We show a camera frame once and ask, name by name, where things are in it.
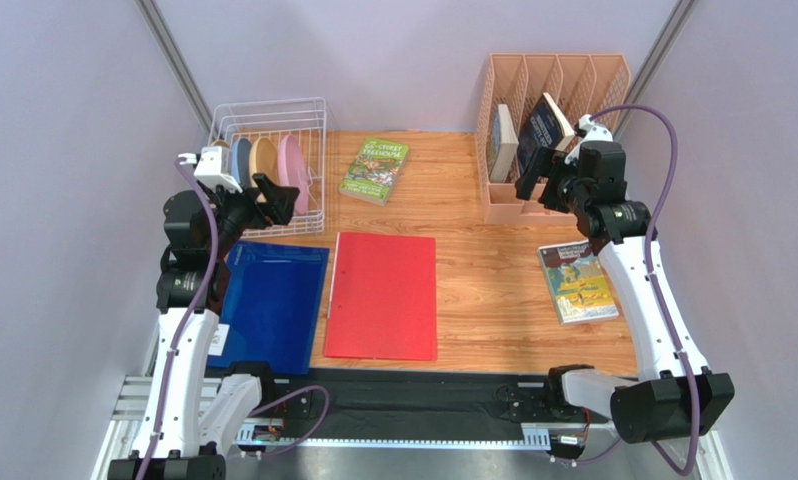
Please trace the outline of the pink plate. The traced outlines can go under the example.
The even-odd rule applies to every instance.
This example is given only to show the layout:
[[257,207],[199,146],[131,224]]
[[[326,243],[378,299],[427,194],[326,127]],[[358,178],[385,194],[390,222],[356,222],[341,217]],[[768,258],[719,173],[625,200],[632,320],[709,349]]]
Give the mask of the pink plate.
[[294,135],[286,135],[280,140],[277,163],[281,184],[299,190],[299,195],[295,200],[295,214],[306,215],[310,200],[310,177],[303,151]]

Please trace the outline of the orange plate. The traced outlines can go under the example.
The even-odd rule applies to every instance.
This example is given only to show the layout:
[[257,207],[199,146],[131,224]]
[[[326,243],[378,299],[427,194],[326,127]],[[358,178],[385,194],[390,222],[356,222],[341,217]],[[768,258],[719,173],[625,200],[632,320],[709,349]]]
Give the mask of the orange plate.
[[275,185],[279,185],[277,147],[269,137],[260,137],[252,144],[249,153],[249,180],[251,187],[257,184],[253,180],[255,174],[265,174]]

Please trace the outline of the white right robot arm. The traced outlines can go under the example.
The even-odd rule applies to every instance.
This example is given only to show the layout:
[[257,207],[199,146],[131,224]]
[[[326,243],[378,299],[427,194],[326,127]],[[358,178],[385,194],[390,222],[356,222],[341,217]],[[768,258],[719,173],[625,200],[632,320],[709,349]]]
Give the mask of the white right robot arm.
[[539,179],[539,203],[571,213],[617,293],[636,351],[634,381],[588,365],[551,369],[558,408],[586,408],[612,420],[628,444],[700,438],[735,396],[727,373],[715,373],[700,353],[668,289],[652,215],[627,197],[626,154],[620,144],[587,141],[570,160],[535,150],[515,184],[521,199]]

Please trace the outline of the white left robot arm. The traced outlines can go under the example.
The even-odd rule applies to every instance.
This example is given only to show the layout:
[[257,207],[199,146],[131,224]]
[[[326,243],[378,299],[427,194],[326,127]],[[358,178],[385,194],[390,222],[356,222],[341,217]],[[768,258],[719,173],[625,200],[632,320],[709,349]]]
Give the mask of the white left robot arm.
[[190,189],[163,207],[169,244],[157,282],[158,344],[151,390],[138,436],[110,479],[223,479],[226,454],[262,399],[253,371],[226,374],[208,408],[200,405],[207,361],[230,278],[224,258],[251,227],[288,224],[300,195],[264,174],[242,191]]

